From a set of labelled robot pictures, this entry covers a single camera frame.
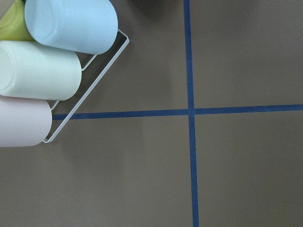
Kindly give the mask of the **light blue cup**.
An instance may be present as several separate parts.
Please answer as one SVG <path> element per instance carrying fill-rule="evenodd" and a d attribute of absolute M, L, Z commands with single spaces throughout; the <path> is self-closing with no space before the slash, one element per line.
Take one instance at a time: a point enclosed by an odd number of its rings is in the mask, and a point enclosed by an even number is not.
<path fill-rule="evenodd" d="M 28 0 L 25 23 L 40 44 L 93 55 L 109 50 L 118 33 L 108 0 Z"/>

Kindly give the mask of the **pale pink cup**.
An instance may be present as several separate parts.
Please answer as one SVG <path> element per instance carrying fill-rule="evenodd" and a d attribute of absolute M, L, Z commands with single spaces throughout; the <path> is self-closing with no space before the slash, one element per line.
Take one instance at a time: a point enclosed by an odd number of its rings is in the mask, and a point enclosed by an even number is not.
<path fill-rule="evenodd" d="M 45 100 L 0 97 L 0 146 L 28 147 L 42 142 L 52 126 Z"/>

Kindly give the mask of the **mint green cup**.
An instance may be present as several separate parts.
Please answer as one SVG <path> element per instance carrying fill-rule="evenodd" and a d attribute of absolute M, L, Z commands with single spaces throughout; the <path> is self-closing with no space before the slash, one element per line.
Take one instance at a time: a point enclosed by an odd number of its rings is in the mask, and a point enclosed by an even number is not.
<path fill-rule="evenodd" d="M 2 96 L 67 100 L 77 92 L 81 74 L 73 51 L 28 41 L 0 42 Z"/>

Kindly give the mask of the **yellow-green cup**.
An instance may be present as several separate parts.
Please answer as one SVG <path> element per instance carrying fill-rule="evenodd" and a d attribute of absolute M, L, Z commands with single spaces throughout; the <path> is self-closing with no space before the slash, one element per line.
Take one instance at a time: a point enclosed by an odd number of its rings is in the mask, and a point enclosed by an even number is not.
<path fill-rule="evenodd" d="M 25 2 L 16 0 L 0 20 L 0 39 L 13 41 L 34 41 L 24 17 Z"/>

